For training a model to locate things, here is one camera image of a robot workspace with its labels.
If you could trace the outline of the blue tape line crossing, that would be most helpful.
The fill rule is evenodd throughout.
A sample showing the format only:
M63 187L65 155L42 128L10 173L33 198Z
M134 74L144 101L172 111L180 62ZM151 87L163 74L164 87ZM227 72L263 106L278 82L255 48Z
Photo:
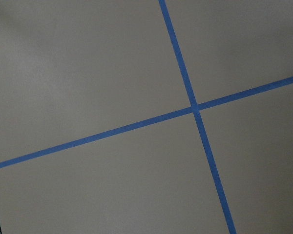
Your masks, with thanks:
M205 126L203 124L203 120L202 120L202 117L200 114L200 108L197 103L196 96L194 94L193 87L192 87L192 84L191 84L191 81L190 81L190 78L188 75L187 67L184 62L183 55L182 55L182 52L181 52L181 49L180 49L180 46L178 43L178 39L177 39L175 30L173 27L173 23L171 21L170 15L169 15L167 4L164 0L160 0L159 5L160 5L161 12L162 12L162 15L163 15L163 18L165 21L165 25L167 28L167 32L168 32L170 41L172 44L172 48L174 50L174 54L175 54L175 57L176 57L176 60L178 63L178 67L179 67L179 70L180 70L180 73L181 73L181 76L183 79L183 83L184 83L184 86L185 86L185 89L187 92L187 96L188 96L188 99L190 102L192 113L195 118L196 126L198 129L199 135L200 135L200 139L201 139L204 151L205 151L205 155L206 155L208 164L209 164L209 169L210 169L211 176L212 176L212 179L213 179L216 191L217 191L217 195L218 195L218 198L220 201L220 205L221 205L221 208L223 211L226 225L227 225L229 233L235 234L236 233L235 224L234 224L231 212L230 212L227 198L226 198L226 195L225 195L225 192L223 189L222 181L221 181L221 178L220 178L217 166L216 166L216 162L215 162L215 159L213 156L213 152L212 152L212 149L211 149L211 146L209 143L207 132L206 132Z

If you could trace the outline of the blue tape line long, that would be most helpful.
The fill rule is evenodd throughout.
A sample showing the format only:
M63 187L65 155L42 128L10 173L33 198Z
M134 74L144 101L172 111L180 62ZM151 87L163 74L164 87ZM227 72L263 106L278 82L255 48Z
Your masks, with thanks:
M203 103L197 104L196 107L187 107L187 108L180 109L180 110L177 110L177 111L174 111L174 112L170 112L170 113L167 113L167 114L164 114L164 115L160 115L160 116L157 116L157 117L152 117L152 118L142 120L142 121L139 121L139 122L135 122L135 123L132 123L132 124L129 124L129 125L126 125L126 126L116 128L116 129L108 130L108 131L105 131L105 132L102 132L102 133L98 133L98 134L87 136L87 137L84 137L84 138L81 138L81 139L78 139L78 140L74 140L74 141L71 141L71 142L60 144L60 145L57 145L57 146L54 146L54 147L51 147L51 148L43 149L43 150L33 152L33 153L30 153L30 154L27 154L27 155L23 155L23 156L20 156L20 157L9 159L9 160L0 162L0 169L4 168L4 167L7 167L7 166L14 165L14 164L18 164L18 163L21 163L21 162L25 162L25 161L28 161L28 160L32 160L32 159L35 159L35 158L38 158L38 157L41 157L41 156L46 156L46 155L53 154L53 153L56 153L56 152L59 152L59 151L63 151L63 150L66 150L66 149L70 149L70 148L74 148L74 147L77 147L77 146L80 146L80 145L91 143L91 142L94 142L94 141L97 141L97 140L100 140L100 139L108 138L108 137L111 137L111 136L115 136L115 135L119 135L119 134L122 134L122 133L125 133L125 132L129 132L129 131L132 131L132 130L135 130L135 129L143 128L143 127L146 127L146 126L149 126L149 125L153 125L155 123L159 123L159 122L163 122L163 121L166 121L166 120L169 120L169 119L173 119L173 118L181 117L181 116L184 116L184 115L188 115L190 113L193 113L194 111L202 111L202 110L209 109L209 108L212 108L212 107L215 107L215 106L218 106L218 105L222 105L222 104L225 104L225 103L229 103L229 102L232 102L232 101L235 101L235 100L239 100L239 99L243 99L243 98L250 97L250 96L253 96L253 95L257 95L259 93L267 92L267 91L277 89L277 88L280 88L280 87L283 87L283 86L287 86L287 85L290 85L290 84L293 84L293 77L285 78L285 79L282 79L282 80L279 80L279 81L275 81L275 82L268 83L268 84L265 84L265 85L261 85L261 86L251 88L251 89L248 89L248 90L245 90L245 91L241 91L241 92L238 92L238 93L235 93L235 94L231 94L231 95L228 95L228 96L224 96L224 97L220 97L220 98L217 98L217 99L214 99L214 100L203 102Z

